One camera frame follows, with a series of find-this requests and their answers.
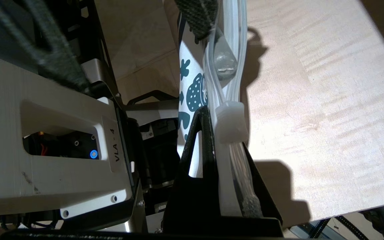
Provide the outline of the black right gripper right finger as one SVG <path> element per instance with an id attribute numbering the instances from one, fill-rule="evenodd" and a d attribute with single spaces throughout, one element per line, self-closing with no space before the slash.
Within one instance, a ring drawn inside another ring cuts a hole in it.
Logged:
<path id="1" fill-rule="evenodd" d="M 282 217 L 244 143 L 229 146 L 239 214 L 222 215 L 228 235 L 282 235 Z"/>

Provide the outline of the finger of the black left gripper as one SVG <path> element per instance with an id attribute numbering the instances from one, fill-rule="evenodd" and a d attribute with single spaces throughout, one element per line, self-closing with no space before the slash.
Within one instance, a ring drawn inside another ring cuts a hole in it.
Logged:
<path id="1" fill-rule="evenodd" d="M 215 30 L 217 0 L 176 0 L 175 3 L 197 40 L 205 40 Z"/>

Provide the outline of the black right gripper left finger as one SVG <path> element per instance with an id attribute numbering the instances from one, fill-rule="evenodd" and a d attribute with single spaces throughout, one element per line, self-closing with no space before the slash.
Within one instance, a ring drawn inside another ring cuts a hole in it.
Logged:
<path id="1" fill-rule="evenodd" d="M 189 176 L 193 150 L 201 132 L 202 178 Z M 211 116 L 207 106 L 198 109 L 192 119 L 188 138 L 163 216 L 165 234 L 204 234 L 220 216 L 218 169 L 215 159 Z"/>

